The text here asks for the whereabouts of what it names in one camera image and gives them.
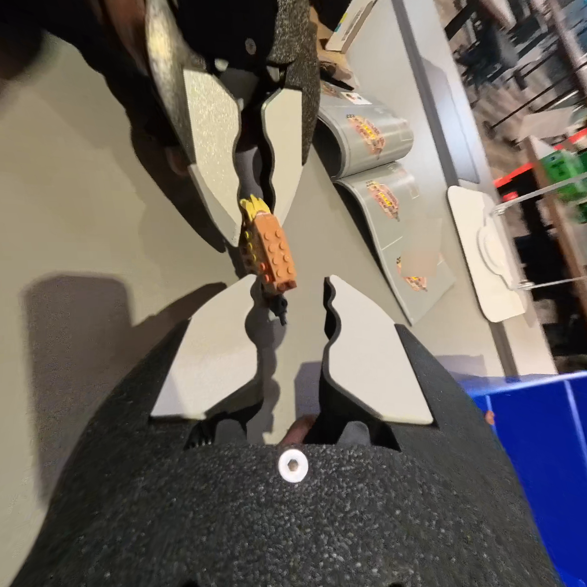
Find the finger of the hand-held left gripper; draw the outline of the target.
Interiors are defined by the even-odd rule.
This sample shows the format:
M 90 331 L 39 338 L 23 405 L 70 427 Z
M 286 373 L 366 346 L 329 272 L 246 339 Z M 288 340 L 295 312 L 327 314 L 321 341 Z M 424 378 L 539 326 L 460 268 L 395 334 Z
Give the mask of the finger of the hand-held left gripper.
M 208 72 L 185 69 L 183 78 L 195 157 L 189 173 L 216 229 L 229 246 L 237 247 L 242 226 L 235 168 L 239 102 Z
M 284 224 L 302 174 L 302 93 L 283 88 L 260 108 L 264 146 L 269 151 L 268 188 L 273 215 Z

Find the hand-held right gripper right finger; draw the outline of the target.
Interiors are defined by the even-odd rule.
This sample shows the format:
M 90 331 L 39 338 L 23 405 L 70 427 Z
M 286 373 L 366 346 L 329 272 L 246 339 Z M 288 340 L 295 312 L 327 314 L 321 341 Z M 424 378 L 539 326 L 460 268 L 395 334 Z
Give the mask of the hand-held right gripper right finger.
M 328 338 L 322 373 L 328 384 L 385 423 L 433 424 L 395 321 L 341 279 L 324 280 Z

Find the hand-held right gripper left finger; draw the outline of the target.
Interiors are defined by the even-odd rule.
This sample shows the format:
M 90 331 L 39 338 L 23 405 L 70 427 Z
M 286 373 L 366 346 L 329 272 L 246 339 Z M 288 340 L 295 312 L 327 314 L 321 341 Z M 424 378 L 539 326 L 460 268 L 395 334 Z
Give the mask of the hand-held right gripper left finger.
M 253 381 L 258 352 L 246 333 L 254 307 L 255 275 L 247 275 L 202 305 L 190 318 L 150 416 L 205 420 Z

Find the brown toy brick model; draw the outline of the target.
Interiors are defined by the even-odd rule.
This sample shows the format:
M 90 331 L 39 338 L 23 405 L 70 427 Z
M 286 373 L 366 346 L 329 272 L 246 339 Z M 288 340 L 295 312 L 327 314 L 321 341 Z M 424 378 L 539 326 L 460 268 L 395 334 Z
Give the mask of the brown toy brick model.
M 268 308 L 282 326 L 287 323 L 285 294 L 297 287 L 297 270 L 285 231 L 262 199 L 239 200 L 242 230 L 239 252 L 248 273 L 257 277 Z

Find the blue plastic bin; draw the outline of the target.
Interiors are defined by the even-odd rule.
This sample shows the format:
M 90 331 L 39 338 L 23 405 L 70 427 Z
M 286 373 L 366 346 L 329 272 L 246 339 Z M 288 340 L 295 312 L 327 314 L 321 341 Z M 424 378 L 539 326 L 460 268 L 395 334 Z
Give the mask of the blue plastic bin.
M 586 586 L 586 371 L 459 377 L 507 452 L 566 586 Z

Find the grey desk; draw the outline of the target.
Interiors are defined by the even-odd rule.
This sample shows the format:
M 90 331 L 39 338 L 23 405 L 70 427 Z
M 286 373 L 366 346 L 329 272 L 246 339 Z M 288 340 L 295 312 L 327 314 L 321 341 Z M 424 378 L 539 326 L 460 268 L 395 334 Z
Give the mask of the grey desk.
M 237 280 L 191 182 L 138 129 L 75 48 L 1 28 L 1 583 L 10 583 L 87 423 L 149 351 Z M 492 325 L 468 282 L 434 140 L 407 157 L 443 218 L 457 281 L 413 327 L 450 371 L 554 374 L 535 313 Z M 407 324 L 312 149 L 286 231 L 301 278 L 288 328 L 262 348 L 265 404 L 249 438 L 276 443 L 317 388 L 323 278 L 339 275 Z

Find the person's left hand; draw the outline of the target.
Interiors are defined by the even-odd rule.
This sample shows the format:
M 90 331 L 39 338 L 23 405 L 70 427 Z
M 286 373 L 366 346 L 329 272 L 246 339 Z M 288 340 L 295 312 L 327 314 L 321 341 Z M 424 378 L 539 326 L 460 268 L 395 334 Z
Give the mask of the person's left hand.
M 145 1 L 98 1 L 99 11 L 113 28 L 124 50 L 139 71 L 151 77 L 146 47 Z

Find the person's right hand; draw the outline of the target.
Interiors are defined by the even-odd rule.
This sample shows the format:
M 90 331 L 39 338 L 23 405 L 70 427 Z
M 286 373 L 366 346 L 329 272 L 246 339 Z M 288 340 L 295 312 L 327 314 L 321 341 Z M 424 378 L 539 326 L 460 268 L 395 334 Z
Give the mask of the person's right hand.
M 279 442 L 280 446 L 304 444 L 304 439 L 316 423 L 316 415 L 303 415 L 290 426 L 283 439 Z

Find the grey instruction booklet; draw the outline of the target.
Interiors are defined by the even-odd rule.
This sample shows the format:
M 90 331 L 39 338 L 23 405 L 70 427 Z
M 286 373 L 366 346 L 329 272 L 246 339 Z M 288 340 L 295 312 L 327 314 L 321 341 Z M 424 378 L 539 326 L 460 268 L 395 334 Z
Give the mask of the grey instruction booklet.
M 414 134 L 380 100 L 320 82 L 314 146 L 334 185 L 356 202 L 380 269 L 411 325 L 455 284 L 440 252 L 442 221 L 424 212 L 401 163 Z

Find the flat cardboard box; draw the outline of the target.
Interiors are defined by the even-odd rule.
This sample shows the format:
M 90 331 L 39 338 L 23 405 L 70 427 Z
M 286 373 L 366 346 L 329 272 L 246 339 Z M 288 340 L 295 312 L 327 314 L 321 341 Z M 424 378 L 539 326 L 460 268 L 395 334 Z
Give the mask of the flat cardboard box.
M 347 53 L 376 3 L 377 1 L 351 1 L 327 40 L 325 50 L 339 54 Z

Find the green crate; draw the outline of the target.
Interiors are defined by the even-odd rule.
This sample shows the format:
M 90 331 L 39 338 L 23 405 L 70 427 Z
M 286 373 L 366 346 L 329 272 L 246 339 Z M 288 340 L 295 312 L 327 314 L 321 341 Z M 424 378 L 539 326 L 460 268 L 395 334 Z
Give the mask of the green crate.
M 560 183 L 586 172 L 580 157 L 565 149 L 554 150 L 539 159 L 551 184 Z M 563 202 L 578 201 L 586 197 L 586 178 L 566 184 L 558 189 Z

